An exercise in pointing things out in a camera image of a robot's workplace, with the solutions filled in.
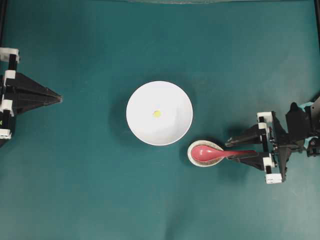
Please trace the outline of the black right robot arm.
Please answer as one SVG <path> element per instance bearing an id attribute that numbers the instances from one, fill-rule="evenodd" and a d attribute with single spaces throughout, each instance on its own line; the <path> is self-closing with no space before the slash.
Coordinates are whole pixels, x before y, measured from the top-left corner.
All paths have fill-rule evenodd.
<path id="1" fill-rule="evenodd" d="M 283 129 L 274 111 L 258 112 L 257 123 L 242 134 L 233 136 L 226 147 L 261 144 L 263 151 L 234 155 L 231 159 L 265 172 L 267 184 L 286 180 L 287 162 L 292 153 L 306 152 L 308 157 L 320 154 L 320 100 L 302 106 L 292 102 L 285 115 L 287 128 Z"/>

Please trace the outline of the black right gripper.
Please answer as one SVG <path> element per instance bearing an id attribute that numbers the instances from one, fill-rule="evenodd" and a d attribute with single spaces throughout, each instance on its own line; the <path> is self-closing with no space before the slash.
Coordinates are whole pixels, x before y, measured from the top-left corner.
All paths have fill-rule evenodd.
<path id="1" fill-rule="evenodd" d="M 308 157 L 315 156 L 315 125 L 311 112 L 305 112 L 309 115 L 310 121 L 308 138 L 291 141 L 288 131 L 283 129 L 275 112 L 258 112 L 256 114 L 257 124 L 244 130 L 239 135 L 231 136 L 224 145 L 235 147 L 238 145 L 262 144 L 264 151 L 267 151 L 268 147 L 271 147 L 271 150 L 269 152 L 236 151 L 227 158 L 265 171 L 265 182 L 267 184 L 285 182 L 287 162 L 292 153 L 306 152 Z"/>

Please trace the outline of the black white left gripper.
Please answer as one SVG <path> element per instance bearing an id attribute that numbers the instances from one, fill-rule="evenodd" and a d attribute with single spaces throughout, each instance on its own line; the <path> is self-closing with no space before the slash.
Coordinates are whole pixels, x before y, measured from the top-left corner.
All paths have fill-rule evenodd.
<path id="1" fill-rule="evenodd" d="M 17 72 L 17 64 L 20 62 L 17 48 L 1 47 L 0 61 L 8 63 L 8 69 L 0 77 L 0 147 L 2 147 L 14 134 L 17 115 L 61 103 L 63 98 L 53 90 Z M 13 96 L 13 87 L 42 96 Z"/>

